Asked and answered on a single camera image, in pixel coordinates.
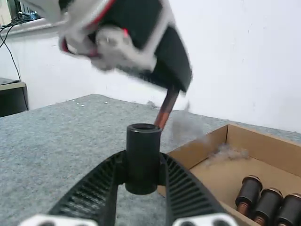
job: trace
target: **cable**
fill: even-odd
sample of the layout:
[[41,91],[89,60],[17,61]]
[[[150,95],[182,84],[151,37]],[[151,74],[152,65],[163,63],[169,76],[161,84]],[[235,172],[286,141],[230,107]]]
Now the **cable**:
[[[10,24],[14,23],[14,24],[10,27],[10,29],[7,31],[6,36],[5,36],[4,39],[3,39],[2,36],[0,35],[0,38],[1,38],[1,40],[2,40],[2,44],[0,45],[0,48],[1,48],[1,47],[3,46],[3,44],[4,44],[4,45],[6,46],[6,48],[8,49],[9,54],[10,54],[10,56],[11,56],[11,59],[12,59],[13,63],[14,63],[14,66],[15,66],[15,68],[16,68],[16,71],[17,71],[17,74],[18,74],[18,77],[19,77],[19,80],[20,80],[20,81],[21,81],[21,76],[20,76],[19,70],[18,70],[17,65],[16,65],[16,63],[15,63],[13,54],[11,53],[11,51],[10,51],[9,47],[7,46],[7,44],[5,43],[5,40],[6,40],[6,38],[8,37],[8,33],[10,32],[10,30],[11,30],[14,26],[16,26],[16,25],[18,25],[18,24],[21,24],[21,23],[24,23],[24,22],[25,22],[25,20],[18,21],[17,23],[11,22],[11,23],[9,23],[8,25],[6,25],[4,28],[2,28],[1,31],[0,31],[0,33],[1,33],[5,28],[7,28],[8,26],[10,26]],[[29,107],[28,107],[28,104],[27,104],[27,101],[26,101],[26,96],[25,96],[24,88],[22,88],[22,92],[23,92],[23,97],[24,97],[24,102],[25,102],[26,109],[29,110]]]

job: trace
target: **black cylinder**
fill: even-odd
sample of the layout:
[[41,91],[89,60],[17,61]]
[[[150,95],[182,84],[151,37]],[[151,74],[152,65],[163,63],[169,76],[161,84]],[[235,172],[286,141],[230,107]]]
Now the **black cylinder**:
[[152,124],[127,127],[126,189],[133,194],[150,194],[157,189],[162,129]]
[[236,206],[240,203],[246,203],[249,208],[252,208],[258,199],[259,193],[262,190],[262,183],[258,177],[249,175],[243,179],[243,185],[235,200]]
[[276,217],[276,225],[299,226],[301,223],[301,195],[288,194]]
[[283,196],[279,190],[272,187],[264,189],[254,209],[254,218],[262,217],[265,221],[264,225],[272,225],[282,201]]

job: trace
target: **gray carpet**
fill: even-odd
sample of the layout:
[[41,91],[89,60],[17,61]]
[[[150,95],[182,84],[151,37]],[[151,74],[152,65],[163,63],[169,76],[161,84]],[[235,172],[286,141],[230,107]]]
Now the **gray carpet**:
[[[0,118],[0,225],[14,226],[33,214],[46,213],[92,168],[125,148],[127,125],[153,123],[157,113],[149,105],[89,95]],[[171,121],[181,114],[172,113],[162,134],[162,152],[178,144],[171,139]],[[191,113],[186,119],[204,133],[229,123]],[[301,143],[298,133],[249,127]],[[190,135],[181,142],[192,140]],[[117,226],[164,224],[163,197],[134,196],[119,188]]]

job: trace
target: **open cardboard box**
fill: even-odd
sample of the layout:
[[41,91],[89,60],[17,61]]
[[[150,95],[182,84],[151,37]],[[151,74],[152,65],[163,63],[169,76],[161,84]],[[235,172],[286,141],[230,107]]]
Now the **open cardboard box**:
[[[301,145],[264,135],[237,125],[226,125],[208,133],[210,142],[191,141],[169,153],[188,168],[219,200],[240,226],[257,226],[236,211],[235,199],[248,175],[260,178],[263,188],[275,187],[283,196],[301,193]],[[250,159],[217,162],[205,165],[208,154],[221,144],[249,151]],[[165,188],[158,192],[165,195]]]

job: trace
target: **window sill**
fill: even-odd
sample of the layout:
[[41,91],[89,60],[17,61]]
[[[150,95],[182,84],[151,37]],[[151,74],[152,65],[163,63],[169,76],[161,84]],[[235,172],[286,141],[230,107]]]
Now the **window sill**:
[[[19,24],[11,28],[10,32],[8,33],[8,36],[15,35],[15,34],[21,34],[21,33],[26,33],[26,32],[33,32],[36,30],[41,30],[41,29],[47,29],[51,27],[58,27],[60,25],[64,24],[64,21],[57,22],[55,24],[49,23],[46,19],[38,19],[30,22],[26,22],[24,24]],[[1,32],[1,36],[3,37],[4,35],[7,34],[7,31],[10,29],[10,27],[5,28]]]

